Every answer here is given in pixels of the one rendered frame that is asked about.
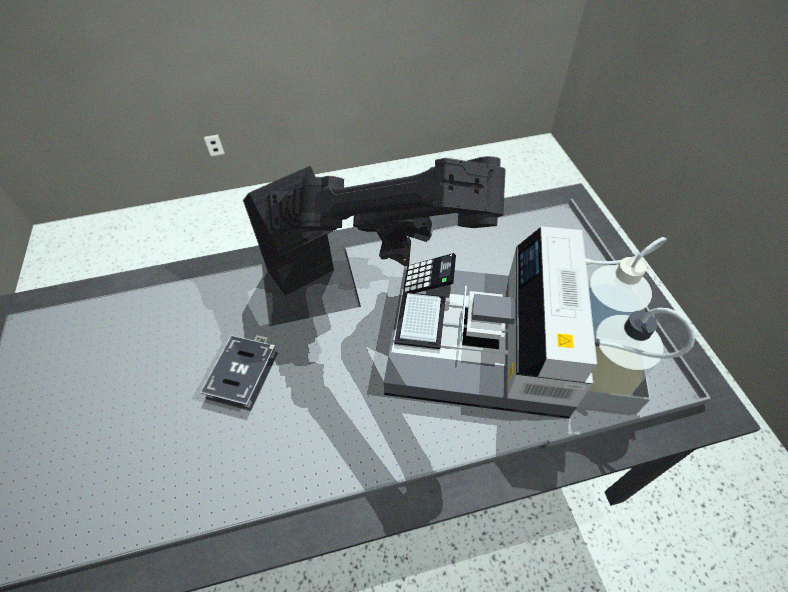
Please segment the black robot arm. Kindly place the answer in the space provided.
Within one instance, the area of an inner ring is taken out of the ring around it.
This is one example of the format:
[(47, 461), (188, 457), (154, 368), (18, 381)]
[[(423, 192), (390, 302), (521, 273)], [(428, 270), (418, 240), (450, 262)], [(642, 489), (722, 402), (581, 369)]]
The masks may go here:
[(500, 164), (493, 156), (441, 158), (416, 175), (350, 187), (340, 177), (305, 177), (302, 188), (269, 194), (271, 227), (336, 230), (353, 216), (361, 231), (395, 228), (385, 235), (392, 250), (405, 248), (407, 236), (429, 241), (430, 216), (458, 213), (460, 227), (494, 227), (504, 211), (506, 169)]

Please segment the white bottle with cap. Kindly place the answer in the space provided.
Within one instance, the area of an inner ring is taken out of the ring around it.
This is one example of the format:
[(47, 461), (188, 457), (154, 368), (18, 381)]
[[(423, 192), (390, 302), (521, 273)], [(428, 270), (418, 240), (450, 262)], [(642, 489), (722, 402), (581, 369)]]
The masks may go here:
[(604, 266), (593, 273), (588, 284), (594, 333), (604, 319), (614, 315), (630, 316), (649, 305), (652, 290), (643, 277), (646, 266), (639, 260), (632, 268), (634, 260), (626, 257), (619, 266)]

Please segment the grey flexible hose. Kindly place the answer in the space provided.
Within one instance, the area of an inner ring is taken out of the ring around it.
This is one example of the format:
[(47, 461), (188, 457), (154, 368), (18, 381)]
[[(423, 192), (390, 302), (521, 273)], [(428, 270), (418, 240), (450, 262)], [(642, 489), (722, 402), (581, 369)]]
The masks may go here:
[(654, 315), (656, 313), (666, 313), (666, 314), (673, 315), (674, 317), (678, 318), (686, 326), (687, 331), (689, 333), (689, 341), (688, 341), (687, 345), (683, 349), (681, 349), (680, 351), (674, 352), (674, 353), (662, 354), (662, 353), (647, 352), (647, 351), (635, 349), (635, 348), (632, 348), (632, 347), (628, 347), (628, 346), (625, 346), (625, 345), (621, 345), (621, 344), (617, 344), (617, 343), (613, 343), (613, 342), (608, 342), (608, 341), (601, 341), (600, 340), (600, 345), (614, 347), (614, 348), (622, 349), (622, 350), (629, 351), (629, 352), (632, 352), (632, 353), (635, 353), (635, 354), (639, 354), (639, 355), (643, 355), (643, 356), (647, 356), (647, 357), (653, 357), (653, 358), (668, 358), (669, 359), (669, 358), (675, 358), (675, 357), (679, 357), (679, 356), (682, 356), (682, 355), (686, 354), (693, 347), (694, 342), (695, 342), (695, 338), (696, 338), (695, 337), (694, 328), (691, 325), (691, 323), (689, 322), (689, 320), (686, 317), (684, 317), (682, 314), (680, 314), (679, 312), (674, 311), (672, 309), (669, 309), (669, 308), (655, 308), (655, 309), (652, 309), (649, 312), (647, 312), (644, 315), (644, 317), (642, 318), (641, 322), (642, 323), (646, 323), (647, 320), (652, 315)]

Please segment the clear plastic bottle with black cap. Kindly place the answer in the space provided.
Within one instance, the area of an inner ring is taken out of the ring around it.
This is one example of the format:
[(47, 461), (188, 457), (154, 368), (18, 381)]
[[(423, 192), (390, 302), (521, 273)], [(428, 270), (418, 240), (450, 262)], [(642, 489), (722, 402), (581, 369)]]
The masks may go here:
[[(655, 331), (658, 326), (655, 317), (652, 315), (646, 323), (641, 322), (646, 313), (638, 310), (630, 316), (610, 316), (600, 323), (594, 338), (663, 354), (662, 340)], [(597, 365), (588, 390), (595, 392), (630, 396), (661, 360), (602, 345), (595, 346), (595, 351)]]

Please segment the white flexible hose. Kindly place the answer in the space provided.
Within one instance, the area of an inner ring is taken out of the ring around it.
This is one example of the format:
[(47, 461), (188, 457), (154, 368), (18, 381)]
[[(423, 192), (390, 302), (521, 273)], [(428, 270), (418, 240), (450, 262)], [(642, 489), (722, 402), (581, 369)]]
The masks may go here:
[[(657, 239), (656, 241), (652, 242), (652, 243), (651, 243), (649, 246), (647, 246), (647, 247), (646, 247), (646, 248), (645, 248), (645, 249), (644, 249), (644, 250), (643, 250), (643, 251), (642, 251), (642, 252), (641, 252), (639, 255), (636, 255), (636, 256), (634, 256), (634, 258), (636, 258), (636, 259), (634, 260), (634, 262), (633, 262), (633, 264), (631, 265), (631, 267), (632, 267), (632, 268), (635, 268), (635, 266), (637, 265), (638, 261), (639, 261), (639, 260), (640, 260), (640, 259), (641, 259), (643, 256), (645, 256), (645, 255), (647, 255), (647, 254), (649, 254), (649, 253), (651, 253), (651, 252), (655, 251), (656, 249), (658, 249), (660, 246), (662, 246), (662, 245), (663, 245), (663, 244), (666, 242), (666, 240), (667, 240), (667, 239), (666, 239), (665, 237), (662, 237), (662, 238), (659, 238), (659, 239)], [(613, 264), (619, 264), (619, 263), (620, 263), (620, 261), (621, 261), (621, 260), (618, 260), (618, 261), (592, 261), (592, 260), (590, 260), (590, 264), (599, 264), (599, 265), (613, 265)]]

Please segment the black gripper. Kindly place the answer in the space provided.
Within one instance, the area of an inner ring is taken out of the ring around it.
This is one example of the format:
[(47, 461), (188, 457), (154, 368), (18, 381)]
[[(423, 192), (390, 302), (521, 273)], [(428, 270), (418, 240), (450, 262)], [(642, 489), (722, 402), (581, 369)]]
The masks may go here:
[[(410, 237), (407, 237), (405, 248), (393, 249), (392, 250), (392, 248), (390, 247), (385, 235), (391, 233), (394, 230), (395, 230), (395, 228), (393, 228), (390, 231), (385, 232), (385, 233), (377, 232), (379, 237), (380, 237), (380, 239), (381, 239), (381, 241), (382, 241), (379, 256), (380, 256), (380, 258), (382, 260), (390, 258), (392, 260), (395, 260), (395, 261), (399, 262), (403, 266), (409, 266), (409, 263), (410, 263), (410, 250), (411, 250), (411, 239), (410, 239)], [(404, 259), (406, 259), (406, 260), (404, 260)]]

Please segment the white well plate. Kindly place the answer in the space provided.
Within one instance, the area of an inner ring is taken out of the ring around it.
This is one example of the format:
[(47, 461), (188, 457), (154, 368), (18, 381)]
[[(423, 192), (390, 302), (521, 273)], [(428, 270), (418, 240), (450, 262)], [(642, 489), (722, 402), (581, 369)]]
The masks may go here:
[(408, 294), (400, 338), (436, 342), (440, 301), (437, 296)]

